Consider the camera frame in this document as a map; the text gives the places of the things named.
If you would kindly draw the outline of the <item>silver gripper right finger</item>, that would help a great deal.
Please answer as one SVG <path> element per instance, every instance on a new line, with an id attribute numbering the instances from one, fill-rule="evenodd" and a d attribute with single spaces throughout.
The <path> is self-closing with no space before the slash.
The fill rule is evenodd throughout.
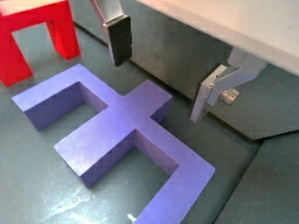
<path id="1" fill-rule="evenodd" d="M 207 113 L 206 107 L 218 101 L 228 105 L 236 100 L 239 91 L 235 87 L 252 81 L 267 62 L 248 52 L 232 48 L 228 66 L 219 65 L 202 82 L 191 110 L 191 120 L 196 123 Z"/>

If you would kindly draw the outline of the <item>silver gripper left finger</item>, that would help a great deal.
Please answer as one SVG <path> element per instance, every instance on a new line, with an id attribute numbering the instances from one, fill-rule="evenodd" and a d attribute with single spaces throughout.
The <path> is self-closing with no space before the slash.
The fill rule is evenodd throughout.
<path id="1" fill-rule="evenodd" d="M 123 12 L 119 0 L 90 0 L 100 20 L 110 55 L 116 67 L 132 57 L 131 17 Z"/>

